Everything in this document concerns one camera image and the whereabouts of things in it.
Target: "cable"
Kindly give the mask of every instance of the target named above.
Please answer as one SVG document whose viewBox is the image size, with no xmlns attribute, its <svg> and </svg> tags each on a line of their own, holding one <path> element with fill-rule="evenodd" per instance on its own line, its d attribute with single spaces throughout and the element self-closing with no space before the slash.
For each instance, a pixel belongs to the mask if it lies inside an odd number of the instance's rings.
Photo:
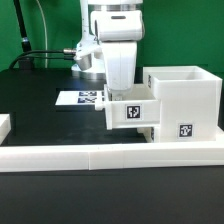
<svg viewBox="0 0 224 224">
<path fill-rule="evenodd" d="M 68 56 L 68 57 L 42 57 L 42 56 L 21 56 L 17 57 L 9 66 L 9 69 L 13 69 L 15 64 L 21 60 L 21 59 L 34 59 L 34 58 L 39 58 L 39 59 L 63 59 L 63 60 L 73 60 L 73 57 Z"/>
<path fill-rule="evenodd" d="M 27 33 L 26 33 L 26 27 L 24 24 L 24 20 L 23 20 L 23 13 L 22 13 L 22 9 L 21 9 L 21 5 L 20 5 L 20 1 L 19 0 L 13 0 L 14 5 L 15 5 L 15 10 L 16 10 L 16 15 L 17 15 L 17 19 L 18 19 L 18 23 L 19 23 L 19 28 L 20 28 L 20 35 L 22 38 L 22 48 L 23 48 L 23 52 L 26 51 L 31 51 L 31 44 L 30 41 L 27 37 Z"/>
<path fill-rule="evenodd" d="M 47 51 L 48 50 L 48 35 L 47 35 L 46 19 L 45 19 L 44 11 L 42 9 L 42 6 L 41 6 L 39 0 L 36 0 L 36 2 L 37 2 L 37 5 L 39 6 L 40 13 L 41 13 L 42 20 L 43 20 L 43 24 L 44 24 L 45 50 Z M 45 68 L 48 68 L 48 59 L 47 59 L 47 57 L 48 57 L 48 53 L 46 52 Z"/>
<path fill-rule="evenodd" d="M 17 58 L 23 57 L 29 54 L 46 54 L 46 53 L 56 53 L 56 54 L 63 54 L 64 50 L 33 50 L 33 51 L 27 51 L 22 54 L 20 54 Z"/>
</svg>

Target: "white box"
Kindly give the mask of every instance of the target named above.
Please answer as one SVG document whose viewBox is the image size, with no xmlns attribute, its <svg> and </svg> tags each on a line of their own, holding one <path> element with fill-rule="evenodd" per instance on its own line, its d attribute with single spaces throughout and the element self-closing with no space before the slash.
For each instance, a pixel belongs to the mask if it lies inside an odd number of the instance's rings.
<svg viewBox="0 0 224 224">
<path fill-rule="evenodd" d="M 153 127 L 160 123 L 160 100 L 144 84 L 136 84 L 122 101 L 110 101 L 104 88 L 107 129 Z"/>
<path fill-rule="evenodd" d="M 197 66 L 147 67 L 143 72 L 145 85 L 161 100 L 159 142 L 215 140 L 220 78 Z"/>
</svg>

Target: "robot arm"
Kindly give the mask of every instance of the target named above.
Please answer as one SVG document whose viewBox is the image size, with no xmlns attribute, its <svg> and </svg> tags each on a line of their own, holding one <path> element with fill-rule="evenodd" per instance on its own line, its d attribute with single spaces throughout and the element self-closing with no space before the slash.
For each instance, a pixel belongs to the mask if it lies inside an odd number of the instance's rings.
<svg viewBox="0 0 224 224">
<path fill-rule="evenodd" d="M 115 100 L 130 92 L 134 83 L 137 43 L 144 36 L 142 0 L 81 0 L 83 31 L 77 58 L 102 52 L 107 87 Z M 89 34 L 90 27 L 94 36 Z"/>
</svg>

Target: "white block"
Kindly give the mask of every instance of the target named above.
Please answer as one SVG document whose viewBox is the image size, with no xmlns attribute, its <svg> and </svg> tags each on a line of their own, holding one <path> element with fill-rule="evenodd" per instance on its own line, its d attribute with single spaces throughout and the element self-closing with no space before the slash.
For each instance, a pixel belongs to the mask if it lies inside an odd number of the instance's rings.
<svg viewBox="0 0 224 224">
<path fill-rule="evenodd" d="M 124 150 L 124 168 L 224 165 L 223 144 L 154 143 Z"/>
<path fill-rule="evenodd" d="M 224 131 L 219 127 L 216 129 L 216 141 L 224 143 Z"/>
<path fill-rule="evenodd" d="M 11 130 L 9 114 L 0 114 L 0 144 L 4 141 Z"/>
<path fill-rule="evenodd" d="M 104 145 L 89 153 L 89 169 L 122 169 L 124 164 L 122 145 Z"/>
<path fill-rule="evenodd" d="M 81 146 L 7 147 L 0 151 L 0 172 L 88 170 L 89 150 Z"/>
</svg>

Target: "white robot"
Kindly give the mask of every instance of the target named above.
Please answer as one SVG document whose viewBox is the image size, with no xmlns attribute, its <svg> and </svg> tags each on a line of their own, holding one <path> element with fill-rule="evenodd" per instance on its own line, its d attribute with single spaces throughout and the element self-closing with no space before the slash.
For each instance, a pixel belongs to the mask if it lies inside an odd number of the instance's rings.
<svg viewBox="0 0 224 224">
<path fill-rule="evenodd" d="M 144 36 L 142 12 L 139 10 L 142 2 L 81 0 L 82 40 L 77 45 L 77 65 L 73 66 L 73 71 L 105 73 L 113 100 L 122 100 L 122 96 L 133 87 L 136 41 Z"/>
<path fill-rule="evenodd" d="M 144 67 L 134 84 L 143 0 L 81 0 L 82 40 L 73 71 L 106 74 L 107 129 L 137 128 L 148 142 L 214 141 L 222 80 L 197 66 Z"/>
</svg>

